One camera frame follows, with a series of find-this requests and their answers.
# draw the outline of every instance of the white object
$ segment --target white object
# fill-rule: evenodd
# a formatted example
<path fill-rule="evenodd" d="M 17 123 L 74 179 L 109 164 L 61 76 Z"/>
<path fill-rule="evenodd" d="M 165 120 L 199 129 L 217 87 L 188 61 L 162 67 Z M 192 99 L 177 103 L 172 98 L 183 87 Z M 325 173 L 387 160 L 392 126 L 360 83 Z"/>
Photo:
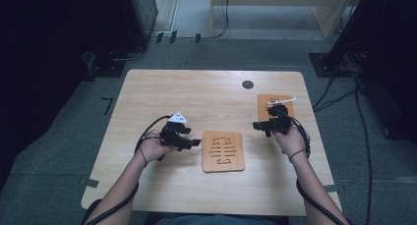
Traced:
<path fill-rule="evenodd" d="M 297 97 L 293 97 L 293 98 L 287 99 L 287 100 L 277 99 L 276 101 L 269 101 L 268 105 L 282 104 L 282 103 L 285 103 L 285 102 L 296 101 L 296 100 L 297 100 Z"/>
<path fill-rule="evenodd" d="M 184 116 L 182 116 L 181 112 L 178 112 L 174 114 L 173 116 L 171 116 L 171 118 L 169 118 L 168 121 L 173 122 L 173 123 L 181 123 L 181 124 L 188 123 L 188 121 L 184 118 Z"/>

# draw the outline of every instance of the wooden board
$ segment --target wooden board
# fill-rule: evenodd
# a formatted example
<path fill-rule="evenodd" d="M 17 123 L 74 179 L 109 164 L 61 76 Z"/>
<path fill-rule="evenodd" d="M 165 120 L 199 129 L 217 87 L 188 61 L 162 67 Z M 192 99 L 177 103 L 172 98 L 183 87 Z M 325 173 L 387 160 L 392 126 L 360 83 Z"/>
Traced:
<path fill-rule="evenodd" d="M 275 101 L 277 99 L 286 100 L 291 99 L 290 95 L 278 95 L 278 94 L 259 94 L 258 95 L 258 117 L 259 121 L 268 121 L 269 120 L 269 113 L 268 108 L 272 107 L 272 105 L 268 105 L 269 101 Z M 294 115 L 294 107 L 291 102 L 282 103 L 288 109 L 288 115 L 295 118 Z"/>
<path fill-rule="evenodd" d="M 245 169 L 242 134 L 240 133 L 205 132 L 202 153 L 203 170 L 207 173 Z"/>

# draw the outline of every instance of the black cable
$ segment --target black cable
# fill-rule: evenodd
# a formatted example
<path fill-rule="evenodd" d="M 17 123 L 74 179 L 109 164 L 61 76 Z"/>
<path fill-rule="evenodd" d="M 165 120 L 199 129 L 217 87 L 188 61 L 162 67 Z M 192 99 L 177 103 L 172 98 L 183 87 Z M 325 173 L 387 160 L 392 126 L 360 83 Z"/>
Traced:
<path fill-rule="evenodd" d="M 297 127 L 298 131 L 300 132 L 301 136 L 303 137 L 303 140 L 306 144 L 306 152 L 307 152 L 307 156 L 310 157 L 310 153 L 311 153 L 311 149 L 310 149 L 310 136 L 307 135 L 307 132 L 305 131 L 305 129 L 303 128 L 303 126 L 301 125 L 301 123 L 289 116 L 288 114 L 280 111 L 277 109 L 278 112 L 280 112 L 281 114 L 283 114 L 284 116 L 288 117 L 291 122 Z M 298 192 L 300 193 L 300 195 L 307 201 L 309 202 L 313 207 L 315 207 L 318 211 L 322 212 L 326 217 L 328 217 L 331 221 L 333 221 L 336 224 L 339 225 L 344 225 L 344 223 L 342 221 L 340 221 L 340 219 L 338 219 L 334 214 L 332 214 L 330 211 L 328 211 L 325 207 L 323 207 L 321 204 L 317 203 L 315 200 L 313 200 L 311 197 L 309 197 L 301 188 L 301 185 L 297 179 L 296 182 L 297 185 L 297 189 Z"/>
<path fill-rule="evenodd" d="M 322 212 L 327 218 L 329 218 L 331 221 L 333 221 L 335 224 L 344 225 L 338 217 L 336 217 L 334 214 L 332 214 L 330 211 L 328 211 L 325 207 L 323 207 L 321 204 L 317 203 L 315 200 L 313 200 L 311 197 L 309 197 L 303 190 L 303 188 L 300 185 L 300 182 L 297 179 L 296 182 L 297 190 L 300 193 L 300 195 L 305 199 L 309 204 L 311 204 L 314 208 L 316 208 L 318 211 Z"/>
<path fill-rule="evenodd" d="M 153 123 L 151 123 L 149 125 L 149 127 L 142 133 L 141 137 L 138 140 L 138 143 L 136 143 L 136 147 L 135 147 L 135 153 L 136 151 L 138 151 L 139 147 L 141 147 L 142 142 L 144 141 L 144 137 L 145 135 L 148 133 L 148 131 L 159 121 L 161 121 L 162 119 L 169 119 L 171 118 L 172 115 L 166 115 L 166 116 L 162 116 L 157 118 L 155 121 L 153 121 Z"/>
<path fill-rule="evenodd" d="M 102 220 L 104 220 L 105 218 L 107 218 L 108 216 L 110 216 L 111 214 L 115 213 L 117 210 L 119 210 L 123 206 L 125 206 L 135 196 L 136 192 L 138 191 L 138 187 L 139 187 L 139 183 L 135 186 L 135 188 L 133 189 L 133 191 L 131 192 L 131 194 L 127 198 L 125 198 L 123 201 L 121 201 L 120 203 L 118 203 L 114 207 L 108 209 L 107 211 L 105 211 L 105 212 L 101 213 L 100 215 L 98 215 L 97 217 L 95 217 L 87 225 L 97 224 L 97 223 L 101 222 Z"/>
<path fill-rule="evenodd" d="M 323 103 L 321 106 L 319 106 L 319 107 L 317 107 L 317 108 L 313 109 L 313 111 L 314 111 L 314 112 L 319 112 L 319 111 L 322 111 L 322 110 L 324 110 L 324 109 L 326 109 L 326 108 L 330 107 L 331 105 L 333 105 L 335 102 L 341 101 L 344 97 L 347 97 L 347 96 L 349 96 L 349 95 L 351 95 L 351 94 L 354 94 L 355 92 L 356 92 L 356 90 L 351 90 L 351 91 L 348 91 L 348 92 L 346 92 L 345 94 L 343 94 L 342 96 L 340 96 L 340 97 L 339 97 L 339 98 L 337 98 L 337 99 L 326 101 L 326 102 L 325 102 L 325 103 Z"/>
<path fill-rule="evenodd" d="M 112 60 L 113 61 L 131 61 L 131 60 L 134 60 L 134 59 L 136 59 L 136 58 L 138 58 L 140 55 L 142 55 L 142 53 L 144 53 L 144 48 L 140 48 L 141 49 L 141 51 L 140 52 L 138 52 L 138 54 L 136 54 L 136 55 L 134 55 L 134 56 L 131 56 L 131 57 L 126 57 L 126 58 L 118 58 L 117 57 L 117 54 L 115 55 L 116 57 L 115 58 L 112 58 Z M 110 52 L 110 56 L 114 56 L 114 53 L 116 53 L 116 51 L 114 50 L 114 51 L 111 51 Z"/>
<path fill-rule="evenodd" d="M 149 127 L 147 127 L 147 129 L 142 133 L 141 137 L 139 138 L 138 143 L 136 144 L 135 153 L 139 149 L 139 147 L 141 147 L 141 144 L 144 141 L 144 137 L 148 133 L 148 131 L 160 120 L 170 118 L 171 116 L 168 116 L 168 115 L 162 116 L 162 117 L 156 119 L 155 121 L 153 121 L 153 123 L 151 123 L 149 125 Z M 102 221 L 103 219 L 107 218 L 108 216 L 110 216 L 111 214 L 113 214 L 114 212 L 116 212 L 117 210 L 122 208 L 123 206 L 125 206 L 135 196 L 136 192 L 138 191 L 138 187 L 139 187 L 139 183 L 135 186 L 135 188 L 132 190 L 132 192 L 129 194 L 129 196 L 127 198 L 125 198 L 123 201 L 116 204 L 112 208 L 108 209 L 107 211 L 101 213 L 97 217 L 95 217 L 87 225 L 97 224 L 98 222 Z"/>
<path fill-rule="evenodd" d="M 386 7 L 387 7 L 387 0 L 384 0 L 384 5 L 383 5 L 383 9 L 382 9 L 382 14 L 381 14 L 381 20 L 380 20 L 380 25 L 378 27 L 378 30 L 375 33 L 373 33 L 372 35 L 370 35 L 370 37 L 367 38 L 367 39 L 364 39 L 364 40 L 361 40 L 361 41 L 353 41 L 353 42 L 347 44 L 344 49 L 340 50 L 340 52 L 337 54 L 337 56 L 341 55 L 342 52 L 347 53 L 349 51 L 349 48 L 353 45 L 364 44 L 364 43 L 370 42 L 370 41 L 374 40 L 375 38 L 377 38 L 378 35 L 383 30 Z"/>
<path fill-rule="evenodd" d="M 223 11 L 223 15 L 226 18 L 226 24 L 224 25 L 224 28 L 223 28 L 223 30 L 221 31 L 221 33 L 219 35 L 217 35 L 217 36 L 211 36 L 210 38 L 219 38 L 219 37 L 225 35 L 228 30 L 230 30 L 230 28 L 229 28 L 228 8 L 229 8 L 229 0 L 226 0 L 226 13 L 224 14 L 224 11 Z"/>
<path fill-rule="evenodd" d="M 367 150 L 367 160 L 368 160 L 368 206 L 367 206 L 367 213 L 366 213 L 366 223 L 365 224 L 370 224 L 370 220 L 371 220 L 371 198 L 372 198 L 372 160 L 371 160 L 371 149 L 369 146 L 369 136 L 368 136 L 368 129 L 366 126 L 366 122 L 365 122 L 365 118 L 364 115 L 362 113 L 362 109 L 361 106 L 359 104 L 359 91 L 360 91 L 360 87 L 359 85 L 357 85 L 356 88 L 356 94 L 355 94 L 355 98 L 356 98 L 356 106 L 358 107 L 358 112 L 359 112 L 359 116 L 361 117 L 361 121 L 362 121 L 362 126 L 364 128 L 364 133 L 365 133 L 365 145 L 366 145 L 366 150 Z"/>
<path fill-rule="evenodd" d="M 328 94 L 328 90 L 330 89 L 331 83 L 337 77 L 337 74 L 338 74 L 338 69 L 334 69 L 333 70 L 333 73 L 331 74 L 330 79 L 328 80 L 328 86 L 326 86 L 325 92 L 322 94 L 322 96 L 320 97 L 320 99 L 313 106 L 313 109 L 315 109 L 320 104 L 320 102 L 322 102 L 322 100 L 325 98 L 325 96 Z"/>

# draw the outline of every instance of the wire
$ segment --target wire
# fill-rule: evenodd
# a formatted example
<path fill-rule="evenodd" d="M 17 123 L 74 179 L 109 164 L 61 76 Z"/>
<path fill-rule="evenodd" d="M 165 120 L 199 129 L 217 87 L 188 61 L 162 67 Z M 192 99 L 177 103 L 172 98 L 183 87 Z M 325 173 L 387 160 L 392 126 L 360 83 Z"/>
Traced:
<path fill-rule="evenodd" d="M 307 156 L 310 157 L 310 154 L 311 154 L 310 135 L 308 134 L 308 132 L 304 129 L 304 127 L 301 125 L 301 123 L 296 118 L 289 116 L 287 113 L 285 113 L 285 112 L 283 112 L 279 109 L 276 109 L 276 111 L 278 111 L 280 114 L 285 116 L 285 118 L 288 118 L 291 121 L 291 123 L 293 125 L 295 125 L 295 127 L 297 127 L 298 132 L 300 132 L 301 137 L 303 137 L 304 144 L 306 145 Z"/>
<path fill-rule="evenodd" d="M 128 58 L 114 58 L 113 61 L 131 61 L 134 60 L 136 58 L 138 58 L 140 55 L 142 55 L 142 53 L 144 53 L 144 48 L 141 47 L 141 52 L 139 52 L 138 54 L 132 56 L 132 57 L 128 57 Z"/>
<path fill-rule="evenodd" d="M 378 27 L 378 30 L 373 35 L 371 35 L 368 39 L 364 39 L 364 40 L 361 40 L 361 41 L 354 41 L 354 42 L 351 42 L 351 43 L 347 44 L 345 46 L 345 49 L 341 49 L 340 52 L 338 53 L 338 55 L 342 54 L 343 50 L 345 50 L 344 53 L 347 53 L 349 51 L 349 47 L 351 47 L 353 45 L 367 43 L 367 42 L 370 42 L 370 41 L 374 40 L 375 38 L 377 38 L 378 35 L 381 33 L 381 31 L 383 29 L 386 7 L 387 7 L 387 0 L 384 0 L 384 5 L 383 5 L 383 9 L 382 9 L 382 13 L 381 13 L 381 19 L 380 19 L 380 25 Z"/>
<path fill-rule="evenodd" d="M 370 149 L 370 146 L 369 146 L 368 129 L 367 129 L 367 126 L 366 126 L 364 115 L 362 113 L 361 106 L 359 104 L 359 91 L 360 91 L 360 86 L 357 85 L 356 94 L 355 94 L 356 106 L 358 108 L 359 116 L 361 117 L 362 126 L 364 128 L 365 145 L 366 145 L 367 160 L 368 160 L 368 206 L 367 206 L 366 223 L 365 223 L 365 224 L 368 225 L 368 224 L 370 224 L 370 220 L 371 220 L 372 178 L 373 178 L 373 176 L 372 176 L 372 160 L 371 160 L 371 149 Z"/>
<path fill-rule="evenodd" d="M 211 36 L 210 38 L 219 38 L 219 37 L 225 35 L 228 30 L 230 31 L 228 8 L 229 8 L 229 0 L 226 0 L 226 13 L 224 13 L 223 7 L 221 7 L 221 10 L 223 11 L 223 15 L 226 18 L 226 24 L 224 25 L 223 30 L 221 31 L 221 33 L 219 35 Z"/>
<path fill-rule="evenodd" d="M 351 7 L 350 7 L 349 17 L 348 17 L 347 21 L 349 21 L 349 20 L 350 20 L 350 18 L 352 18 L 352 14 L 353 14 L 353 11 L 354 11 L 354 9 L 355 9 L 355 8 L 356 8 L 355 6 L 351 6 Z M 344 31 L 344 26 L 345 26 L 345 25 L 344 25 L 344 22 L 343 22 L 343 16 L 341 16 L 341 17 L 340 17 L 339 26 L 340 26 L 340 29 L 336 28 L 336 29 L 334 30 L 334 33 L 337 33 L 337 34 L 342 34 L 342 33 L 343 33 L 343 31 Z"/>
<path fill-rule="evenodd" d="M 348 92 L 346 92 L 345 94 L 343 94 L 342 96 L 340 96 L 340 97 L 339 97 L 339 98 L 337 98 L 337 99 L 334 99 L 334 100 L 329 100 L 329 101 L 327 101 L 327 102 L 323 103 L 321 106 L 319 106 L 319 107 L 317 107 L 317 108 L 313 109 L 313 111 L 314 111 L 314 112 L 319 112 L 319 111 L 322 111 L 322 110 L 324 110 L 324 109 L 326 109 L 326 108 L 330 107 L 331 105 L 333 105 L 335 102 L 341 101 L 344 97 L 347 97 L 347 96 L 349 96 L 349 95 L 352 95 L 352 94 L 354 94 L 355 92 L 356 92 L 356 89 L 355 89 L 355 90 L 348 91 Z"/>
<path fill-rule="evenodd" d="M 135 153 L 136 151 L 141 147 L 141 144 L 144 140 L 146 139 L 154 139 L 153 137 L 148 137 L 145 138 L 145 136 L 149 133 L 149 130 L 160 120 L 162 119 L 167 119 L 170 118 L 171 116 L 162 116 L 158 119 L 156 119 L 155 121 L 153 121 L 153 123 L 151 123 L 149 125 L 149 127 L 147 127 L 147 129 L 142 133 L 141 137 L 138 140 L 138 143 L 136 144 L 135 147 Z M 122 208 L 123 206 L 125 206 L 137 193 L 138 191 L 138 187 L 139 187 L 139 182 L 138 184 L 135 186 L 135 188 L 132 190 L 132 192 L 129 194 L 129 196 L 127 198 L 125 198 L 123 201 L 121 201 L 120 203 L 116 204 L 114 207 L 108 209 L 107 211 L 101 213 L 100 215 L 98 215 L 97 217 L 95 217 L 92 221 L 90 221 L 88 223 L 88 225 L 92 225 L 92 224 L 97 224 L 98 222 L 102 221 L 103 219 L 107 218 L 108 216 L 110 216 L 111 214 L 113 214 L 114 212 L 116 212 L 117 210 L 119 210 L 120 208 Z"/>
<path fill-rule="evenodd" d="M 328 94 L 328 90 L 330 89 L 331 83 L 337 76 L 338 69 L 334 69 L 333 73 L 331 74 L 331 78 L 328 80 L 328 86 L 326 86 L 325 92 L 322 94 L 322 96 L 319 98 L 319 100 L 316 102 L 316 104 L 313 106 L 313 109 L 316 109 L 316 107 L 322 102 L 322 100 L 325 98 L 325 96 Z"/>
<path fill-rule="evenodd" d="M 315 200 L 313 200 L 311 197 L 309 197 L 303 190 L 303 188 L 300 185 L 300 182 L 297 179 L 296 182 L 297 190 L 300 193 L 300 195 L 314 208 L 316 208 L 318 211 L 323 213 L 327 218 L 329 218 L 331 221 L 333 221 L 335 224 L 343 225 L 344 223 L 340 221 L 338 217 L 336 217 L 334 214 L 332 214 L 330 211 L 328 211 L 325 207 L 323 207 L 321 204 L 317 203 Z"/>

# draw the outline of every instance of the person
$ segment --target person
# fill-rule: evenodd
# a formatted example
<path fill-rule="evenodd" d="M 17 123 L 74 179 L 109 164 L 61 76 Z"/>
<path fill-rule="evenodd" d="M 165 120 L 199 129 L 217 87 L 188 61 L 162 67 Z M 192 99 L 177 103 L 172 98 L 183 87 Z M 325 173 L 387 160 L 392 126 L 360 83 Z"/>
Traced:
<path fill-rule="evenodd" d="M 325 207 L 333 215 L 335 215 L 344 224 L 349 224 L 340 209 L 326 192 L 319 178 L 317 177 L 307 153 L 305 151 L 305 142 L 295 126 L 291 126 L 286 135 L 280 132 L 272 132 L 282 151 L 288 155 L 290 163 L 292 163 L 298 181 L 304 192 L 313 200 Z M 129 196 L 131 191 L 135 188 L 141 174 L 146 168 L 147 164 L 159 158 L 165 153 L 175 150 L 174 146 L 162 146 L 159 143 L 158 134 L 150 134 L 150 138 L 142 142 L 141 150 L 138 150 L 128 163 L 125 170 L 106 194 L 106 196 L 99 202 L 91 213 L 87 213 L 83 224 L 88 224 L 95 217 L 115 204 Z M 334 224 L 327 216 L 304 201 L 306 214 L 309 224 Z M 129 224 L 133 206 L 133 200 L 128 202 L 125 206 L 102 220 L 99 224 Z M 227 215 L 186 215 L 175 218 L 161 218 L 156 224 L 171 225 L 171 224 L 276 224 L 271 223 L 272 220 L 262 220 L 259 217 L 239 217 Z"/>

